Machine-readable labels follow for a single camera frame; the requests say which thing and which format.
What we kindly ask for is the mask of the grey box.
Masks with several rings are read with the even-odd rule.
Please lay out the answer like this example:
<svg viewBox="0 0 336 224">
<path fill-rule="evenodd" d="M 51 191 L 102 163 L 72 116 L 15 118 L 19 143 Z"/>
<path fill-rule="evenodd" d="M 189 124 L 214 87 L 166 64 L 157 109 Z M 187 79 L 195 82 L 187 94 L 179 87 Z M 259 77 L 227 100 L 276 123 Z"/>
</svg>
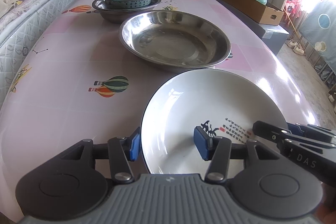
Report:
<svg viewBox="0 0 336 224">
<path fill-rule="evenodd" d="M 256 23 L 253 19 L 243 14 L 238 9 L 229 5 L 222 0 L 216 0 L 221 3 L 225 8 L 230 10 L 235 16 L 237 16 L 246 26 L 248 26 L 273 52 L 274 55 L 278 55 L 282 46 L 285 44 L 289 32 L 282 28 L 282 26 L 272 26 L 269 24 Z"/>
</svg>

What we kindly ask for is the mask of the long cardboard box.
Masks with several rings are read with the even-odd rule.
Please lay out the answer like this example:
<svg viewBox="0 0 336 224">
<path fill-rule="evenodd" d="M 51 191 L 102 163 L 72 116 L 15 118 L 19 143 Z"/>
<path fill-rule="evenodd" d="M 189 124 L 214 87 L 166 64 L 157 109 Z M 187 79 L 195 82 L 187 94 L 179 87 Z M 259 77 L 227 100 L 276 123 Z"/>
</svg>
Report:
<svg viewBox="0 0 336 224">
<path fill-rule="evenodd" d="M 256 23 L 260 24 L 277 26 L 284 15 L 284 12 L 282 10 L 272 5 L 271 3 L 263 5 L 256 0 L 222 1 L 238 9 L 240 12 L 253 19 Z"/>
</svg>

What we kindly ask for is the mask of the large steel basin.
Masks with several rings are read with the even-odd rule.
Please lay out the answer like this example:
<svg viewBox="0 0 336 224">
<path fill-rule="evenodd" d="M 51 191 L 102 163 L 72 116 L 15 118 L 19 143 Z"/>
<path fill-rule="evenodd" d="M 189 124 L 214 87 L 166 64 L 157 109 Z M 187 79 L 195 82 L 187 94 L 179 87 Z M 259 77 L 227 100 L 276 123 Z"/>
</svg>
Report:
<svg viewBox="0 0 336 224">
<path fill-rule="evenodd" d="M 231 54 L 230 40 L 218 26 L 181 11 L 133 16 L 120 26 L 119 38 L 140 59 L 176 71 L 214 67 Z"/>
</svg>

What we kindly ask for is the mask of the small steel bowl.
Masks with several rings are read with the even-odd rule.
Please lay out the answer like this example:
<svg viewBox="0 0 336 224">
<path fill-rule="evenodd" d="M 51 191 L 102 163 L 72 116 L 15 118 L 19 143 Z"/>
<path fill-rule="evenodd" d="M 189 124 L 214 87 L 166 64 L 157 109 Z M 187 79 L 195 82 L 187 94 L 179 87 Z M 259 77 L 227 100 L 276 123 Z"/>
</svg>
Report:
<svg viewBox="0 0 336 224">
<path fill-rule="evenodd" d="M 153 10 L 160 3 L 161 0 L 151 0 L 149 5 L 139 8 L 112 9 L 105 0 L 94 0 L 92 7 L 95 9 L 95 12 L 98 12 L 108 22 L 121 24 L 135 15 Z"/>
</svg>

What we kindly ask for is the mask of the white quilted mattress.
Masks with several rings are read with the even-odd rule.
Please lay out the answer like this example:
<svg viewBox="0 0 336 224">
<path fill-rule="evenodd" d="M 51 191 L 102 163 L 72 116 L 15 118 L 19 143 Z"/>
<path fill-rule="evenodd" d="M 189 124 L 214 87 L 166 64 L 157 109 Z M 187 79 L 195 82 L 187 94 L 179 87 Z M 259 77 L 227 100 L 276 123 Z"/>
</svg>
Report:
<svg viewBox="0 0 336 224">
<path fill-rule="evenodd" d="M 24 0 L 1 17 L 1 102 L 26 56 L 75 0 Z"/>
</svg>

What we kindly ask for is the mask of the white ceramic plate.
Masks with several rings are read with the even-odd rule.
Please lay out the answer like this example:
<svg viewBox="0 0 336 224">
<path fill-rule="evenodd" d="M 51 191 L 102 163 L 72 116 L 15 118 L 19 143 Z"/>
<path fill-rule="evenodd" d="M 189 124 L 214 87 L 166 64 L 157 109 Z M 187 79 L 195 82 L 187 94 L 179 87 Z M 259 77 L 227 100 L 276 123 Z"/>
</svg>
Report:
<svg viewBox="0 0 336 224">
<path fill-rule="evenodd" d="M 154 93 L 143 114 L 141 144 L 147 168 L 153 174 L 204 176 L 209 163 L 194 144 L 194 128 L 244 144 L 255 138 L 256 121 L 287 127 L 273 100 L 244 77 L 216 69 L 181 73 Z"/>
</svg>

